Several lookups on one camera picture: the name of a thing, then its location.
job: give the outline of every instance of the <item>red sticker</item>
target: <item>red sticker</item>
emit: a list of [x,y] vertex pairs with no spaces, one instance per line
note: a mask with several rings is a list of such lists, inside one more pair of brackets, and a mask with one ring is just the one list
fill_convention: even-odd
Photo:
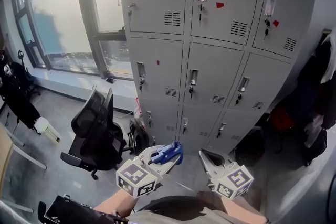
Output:
[[222,8],[222,7],[224,7],[224,3],[216,2],[216,7],[217,8]]
[[275,27],[278,27],[279,22],[278,22],[277,20],[274,20],[274,21],[273,21],[273,24],[274,24]]

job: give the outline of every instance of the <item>white towel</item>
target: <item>white towel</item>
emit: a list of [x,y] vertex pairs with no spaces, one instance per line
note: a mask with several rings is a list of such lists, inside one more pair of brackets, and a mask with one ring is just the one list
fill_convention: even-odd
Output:
[[330,46],[330,59],[329,59],[329,64],[328,67],[321,79],[321,83],[325,83],[328,80],[332,78],[334,75],[334,72],[336,70],[336,26],[333,28],[331,33],[327,35],[325,40],[322,42],[325,43],[329,41],[331,46]]

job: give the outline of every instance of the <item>black mesh chair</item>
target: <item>black mesh chair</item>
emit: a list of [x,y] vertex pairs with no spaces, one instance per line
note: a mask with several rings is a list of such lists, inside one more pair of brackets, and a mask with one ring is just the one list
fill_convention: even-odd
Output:
[[128,150],[121,127],[113,122],[113,92],[107,98],[94,87],[81,111],[71,121],[75,139],[69,153],[61,159],[75,167],[92,172],[97,180],[97,170],[110,170],[122,161],[121,154]]

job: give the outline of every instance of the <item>chair armrest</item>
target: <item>chair armrest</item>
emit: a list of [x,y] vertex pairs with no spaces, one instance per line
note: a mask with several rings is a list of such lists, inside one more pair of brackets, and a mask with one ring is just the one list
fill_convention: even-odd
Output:
[[61,160],[75,167],[80,167],[82,163],[80,158],[74,157],[64,152],[61,153]]

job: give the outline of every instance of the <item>window frame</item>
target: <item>window frame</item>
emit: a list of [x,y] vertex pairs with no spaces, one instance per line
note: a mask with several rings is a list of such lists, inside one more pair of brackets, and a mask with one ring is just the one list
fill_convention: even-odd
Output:
[[[86,35],[89,41],[89,45],[92,51],[93,58],[95,60],[98,72],[96,70],[91,69],[81,69],[76,67],[58,67],[53,66],[48,58],[47,55],[44,54],[44,49],[41,46],[41,40],[39,38],[39,34],[37,31],[37,27],[34,22],[33,18],[33,8],[31,0],[24,0],[25,7],[18,11],[17,2],[16,0],[12,0],[13,12],[15,17],[16,26],[26,50],[27,56],[33,65],[33,67],[40,67],[46,68],[47,70],[59,70],[59,71],[66,71],[66,72],[74,72],[80,74],[92,74],[96,76],[100,76],[102,79],[107,77],[112,77],[116,79],[123,79],[123,80],[131,80],[134,81],[132,74],[124,74],[124,73],[115,73],[110,72],[107,68],[105,63],[105,59],[103,56],[102,48],[100,46],[100,41],[126,41],[126,34],[125,31],[118,31],[118,32],[99,32],[97,18],[94,13],[94,0],[79,0],[79,6],[81,9],[82,19],[86,31]],[[29,27],[31,34],[34,38],[34,42],[27,43],[25,41],[24,33],[21,30],[19,25],[19,20],[24,16],[27,15]],[[33,47],[37,47],[40,56],[44,62],[43,65],[40,65],[38,62],[35,61],[35,52]]]

